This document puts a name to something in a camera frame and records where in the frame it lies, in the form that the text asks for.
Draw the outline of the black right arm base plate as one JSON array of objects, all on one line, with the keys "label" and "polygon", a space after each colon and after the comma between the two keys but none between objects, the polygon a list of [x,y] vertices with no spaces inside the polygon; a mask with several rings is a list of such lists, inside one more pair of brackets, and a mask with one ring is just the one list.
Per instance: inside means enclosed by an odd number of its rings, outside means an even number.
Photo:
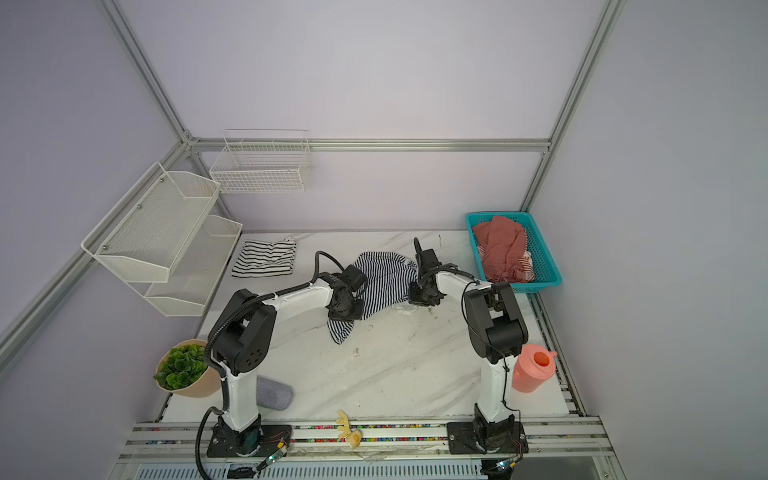
[{"label": "black right arm base plate", "polygon": [[449,422],[446,425],[451,454],[513,454],[529,452],[523,424],[514,414],[489,422],[481,414],[472,421]]}]

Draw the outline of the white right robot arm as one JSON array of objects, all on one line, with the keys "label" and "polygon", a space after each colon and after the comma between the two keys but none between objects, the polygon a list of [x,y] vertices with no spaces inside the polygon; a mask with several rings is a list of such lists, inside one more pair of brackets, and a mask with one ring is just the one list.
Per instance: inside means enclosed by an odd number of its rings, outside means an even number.
[{"label": "white right robot arm", "polygon": [[481,281],[451,263],[442,263],[434,250],[414,242],[417,279],[409,285],[408,301],[437,306],[450,297],[460,306],[470,344],[484,361],[477,414],[496,423],[518,412],[507,400],[511,365],[528,343],[529,332],[512,287]]}]

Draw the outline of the navy striped tank top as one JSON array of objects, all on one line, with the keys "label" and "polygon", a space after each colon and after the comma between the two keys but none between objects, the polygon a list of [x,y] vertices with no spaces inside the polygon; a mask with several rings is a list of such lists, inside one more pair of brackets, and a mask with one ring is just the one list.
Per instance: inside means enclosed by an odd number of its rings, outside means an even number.
[{"label": "navy striped tank top", "polygon": [[[335,259],[331,262],[342,272],[345,268]],[[363,317],[367,320],[379,311],[408,301],[408,287],[417,279],[416,262],[396,252],[369,251],[361,253],[350,265],[358,267],[367,277],[362,292]],[[333,342],[342,344],[358,321],[334,321],[328,317],[327,326]]]}]

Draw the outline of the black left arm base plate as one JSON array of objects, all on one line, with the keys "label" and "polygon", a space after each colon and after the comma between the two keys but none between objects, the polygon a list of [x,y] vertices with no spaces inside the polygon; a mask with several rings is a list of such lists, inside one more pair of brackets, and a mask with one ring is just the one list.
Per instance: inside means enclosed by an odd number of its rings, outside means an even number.
[{"label": "black left arm base plate", "polygon": [[243,431],[233,430],[219,419],[213,427],[206,450],[208,458],[267,458],[278,451],[280,444],[287,447],[293,428],[287,424],[262,424],[257,421]]}]

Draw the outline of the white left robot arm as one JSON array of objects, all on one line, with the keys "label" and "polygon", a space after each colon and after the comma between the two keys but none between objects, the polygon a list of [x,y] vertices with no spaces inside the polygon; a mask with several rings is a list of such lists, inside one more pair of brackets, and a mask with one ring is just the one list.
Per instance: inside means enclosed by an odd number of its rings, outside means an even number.
[{"label": "white left robot arm", "polygon": [[363,272],[350,265],[275,293],[256,295],[241,289],[233,294],[208,334],[204,353],[221,380],[220,416],[231,431],[259,428],[257,368],[266,359],[277,322],[316,309],[325,309],[331,320],[358,321],[366,286]]}]

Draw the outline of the black white striped tank top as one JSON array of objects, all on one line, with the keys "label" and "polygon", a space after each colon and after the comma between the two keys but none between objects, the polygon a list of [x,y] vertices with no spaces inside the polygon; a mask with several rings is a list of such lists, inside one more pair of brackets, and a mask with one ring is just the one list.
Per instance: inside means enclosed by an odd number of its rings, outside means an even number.
[{"label": "black white striped tank top", "polygon": [[231,270],[234,278],[268,278],[293,273],[297,241],[246,240]]}]

